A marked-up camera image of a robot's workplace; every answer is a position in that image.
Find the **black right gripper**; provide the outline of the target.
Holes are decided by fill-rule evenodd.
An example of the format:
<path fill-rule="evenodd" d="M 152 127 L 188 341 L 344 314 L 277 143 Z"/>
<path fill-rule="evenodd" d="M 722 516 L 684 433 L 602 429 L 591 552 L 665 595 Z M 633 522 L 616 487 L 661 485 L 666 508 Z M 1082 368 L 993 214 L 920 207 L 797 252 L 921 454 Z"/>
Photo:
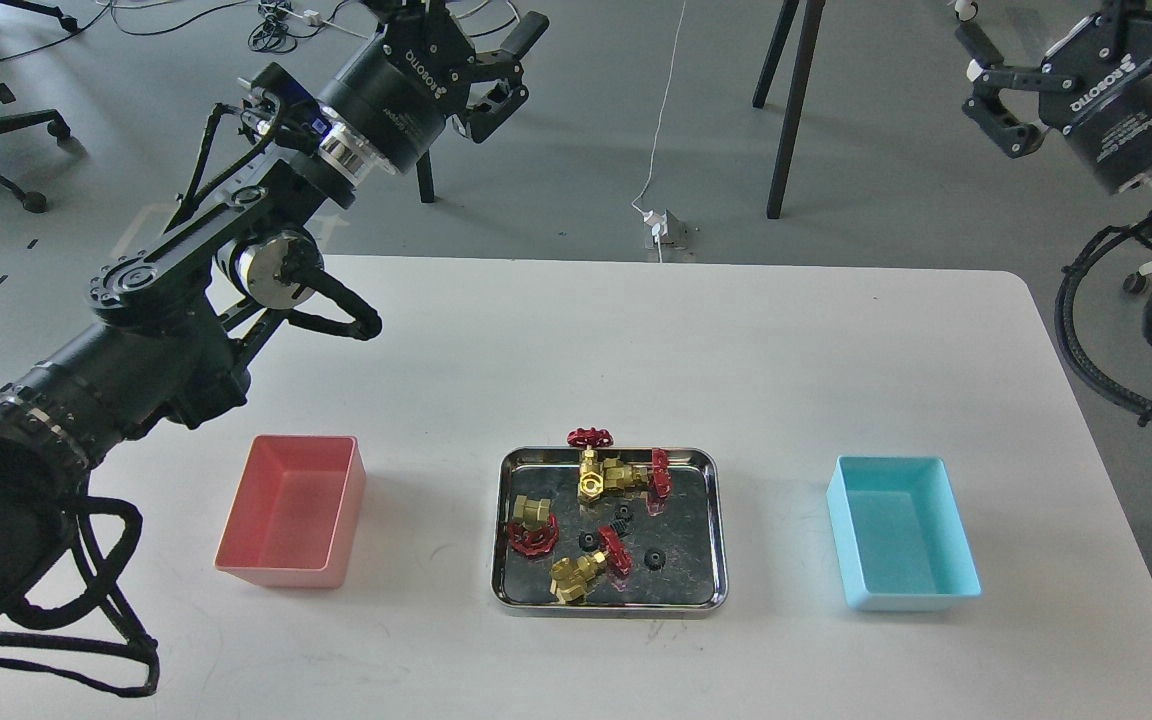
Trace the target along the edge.
<path fill-rule="evenodd" d="M 973 61 L 967 67 L 972 94 L 963 114 L 1009 158 L 1032 154 L 1044 132 L 1021 123 L 1001 99 L 1005 90 L 1041 96 L 1041 120 L 1079 156 L 1111 194 L 1152 172 L 1152 10 L 1143 1 L 1105 1 L 1043 59 L 1056 76 L 1007 67 L 1005 55 L 973 20 L 961 22 L 956 40 Z M 1071 77 L 1062 91 L 1062 77 Z"/>

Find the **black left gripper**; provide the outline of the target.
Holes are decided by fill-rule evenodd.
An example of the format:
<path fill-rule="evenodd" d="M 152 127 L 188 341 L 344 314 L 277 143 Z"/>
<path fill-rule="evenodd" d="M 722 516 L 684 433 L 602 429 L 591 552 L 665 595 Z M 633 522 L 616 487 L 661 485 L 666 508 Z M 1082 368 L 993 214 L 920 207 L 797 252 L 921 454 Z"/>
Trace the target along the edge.
<path fill-rule="evenodd" d="M 392 172 L 410 172 L 456 115 L 467 141 L 483 143 L 529 99 L 521 82 L 500 79 L 468 105 L 468 88 L 521 70 L 550 18 L 522 15 L 498 50 L 480 54 L 444 1 L 366 1 L 378 29 L 317 96 Z"/>

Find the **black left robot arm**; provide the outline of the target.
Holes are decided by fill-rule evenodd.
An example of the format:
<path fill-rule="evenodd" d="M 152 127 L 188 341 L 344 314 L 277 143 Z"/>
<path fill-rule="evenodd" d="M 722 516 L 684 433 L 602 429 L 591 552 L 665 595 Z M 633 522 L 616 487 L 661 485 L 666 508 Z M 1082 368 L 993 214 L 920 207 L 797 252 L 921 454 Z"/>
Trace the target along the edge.
<path fill-rule="evenodd" d="M 248 367 L 283 324 L 366 341 L 374 306 L 326 272 L 306 229 L 348 209 L 366 174 L 419 173 L 453 122 L 486 141 L 529 99 L 522 60 L 550 20 L 530 12 L 476 50 L 444 1 L 370 1 L 378 29 L 319 94 L 280 65 L 207 120 L 162 236 L 90 282 L 90 328 L 0 388 L 0 647 L 113 655 L 138 685 L 56 675 L 119 697 L 156 694 L 156 639 L 118 582 L 141 541 L 136 506 L 93 497 L 91 471 L 157 420 L 196 429 L 247 402 Z M 0 667 L 46 673 L 3 659 Z"/>

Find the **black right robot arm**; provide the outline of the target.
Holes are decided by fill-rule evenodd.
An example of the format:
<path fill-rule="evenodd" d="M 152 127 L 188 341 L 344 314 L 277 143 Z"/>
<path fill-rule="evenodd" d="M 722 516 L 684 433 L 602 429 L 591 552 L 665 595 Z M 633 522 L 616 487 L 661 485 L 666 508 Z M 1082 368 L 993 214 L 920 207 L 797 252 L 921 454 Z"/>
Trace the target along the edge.
<path fill-rule="evenodd" d="M 1152 10 L 1106 1 L 1034 67 L 1011 67 L 973 20 L 957 26 L 970 55 L 963 109 L 1010 158 L 1060 132 L 1111 194 L 1152 192 Z"/>

